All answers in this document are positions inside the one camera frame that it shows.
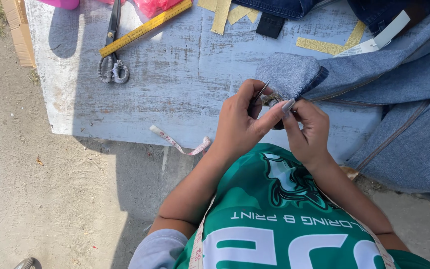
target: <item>pink container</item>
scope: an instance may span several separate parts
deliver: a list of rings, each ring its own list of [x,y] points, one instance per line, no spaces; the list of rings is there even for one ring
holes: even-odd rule
[[[79,0],[39,0],[39,2],[62,9],[75,9],[79,5]]]

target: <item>concrete ground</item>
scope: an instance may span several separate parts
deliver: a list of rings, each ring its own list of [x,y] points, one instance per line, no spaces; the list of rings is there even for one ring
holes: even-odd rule
[[[200,156],[51,133],[29,70],[11,37],[0,39],[0,268],[32,256],[44,269],[125,269],[158,206]],[[430,202],[358,183],[430,260]]]

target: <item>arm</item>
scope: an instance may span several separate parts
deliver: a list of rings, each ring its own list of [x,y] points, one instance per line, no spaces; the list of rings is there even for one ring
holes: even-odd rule
[[[220,111],[216,138],[200,162],[165,198],[149,234],[160,229],[175,229],[190,238],[198,228],[227,169],[250,151],[285,115],[280,102],[260,119],[248,116],[250,99],[264,86],[259,80],[246,80],[238,92],[225,100]],[[266,88],[265,94],[271,94]],[[261,101],[254,108],[256,117]]]
[[[297,101],[293,110],[295,113],[283,118],[290,150],[313,175],[320,190],[368,226],[385,248],[409,251],[384,213],[349,180],[328,153],[328,115],[305,99]]]

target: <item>cardboard box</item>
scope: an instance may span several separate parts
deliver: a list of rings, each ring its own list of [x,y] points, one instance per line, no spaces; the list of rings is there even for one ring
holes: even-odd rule
[[[11,30],[14,48],[24,67],[36,67],[24,0],[1,0]]]

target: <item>green jersey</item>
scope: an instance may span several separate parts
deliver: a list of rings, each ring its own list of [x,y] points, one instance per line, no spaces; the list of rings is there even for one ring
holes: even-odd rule
[[[220,180],[202,242],[204,269],[385,268],[371,235],[318,191],[289,151],[272,144],[257,144]],[[188,268],[193,243],[194,236],[174,268]],[[403,259],[409,269],[430,269],[414,254],[389,253],[399,269]]]

